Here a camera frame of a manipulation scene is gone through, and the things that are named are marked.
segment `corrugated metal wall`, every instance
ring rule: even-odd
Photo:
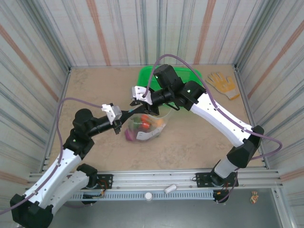
[[[267,0],[36,0],[74,67],[228,64]],[[174,64],[176,60],[166,59]]]
[[[67,78],[28,10],[23,1],[0,2],[0,210],[38,171]]]
[[[255,123],[283,143],[268,161],[304,227],[304,1],[278,3],[238,66]],[[265,152],[276,146],[263,142]]]

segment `wooden board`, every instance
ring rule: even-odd
[[[211,72],[221,72],[234,78],[231,65],[196,65],[206,78]],[[76,97],[94,104],[114,103],[122,110],[130,109],[130,89],[136,85],[141,67],[104,67],[73,69],[66,97]],[[249,122],[241,97],[228,98],[210,87],[216,101],[244,122]],[[95,117],[105,114],[98,108],[67,101],[62,109],[59,128],[63,141],[73,128],[75,113],[89,108]],[[99,171],[159,170],[212,168],[226,156],[232,145],[228,139],[201,117],[184,109],[175,112],[161,135],[149,142],[128,142],[122,132],[115,135],[107,131],[93,138],[95,145],[84,158]],[[56,136],[50,156],[50,164],[59,153]],[[262,165],[260,160],[251,161],[251,166]]]

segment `clear plastic bag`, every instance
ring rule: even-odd
[[[128,120],[128,128],[124,135],[131,142],[145,142],[159,136],[167,125],[173,110],[167,107],[160,108],[160,115],[155,117],[148,114],[134,114]]]

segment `yellow glove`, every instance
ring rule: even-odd
[[[225,78],[221,72],[211,73],[208,75],[206,82],[212,85],[221,94],[226,95],[230,100],[239,96],[239,92],[237,91],[232,77],[228,76]]]

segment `white cap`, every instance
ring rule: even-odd
[[[152,193],[147,192],[144,197],[146,198],[147,201],[151,201],[153,198],[153,195],[152,195]]]

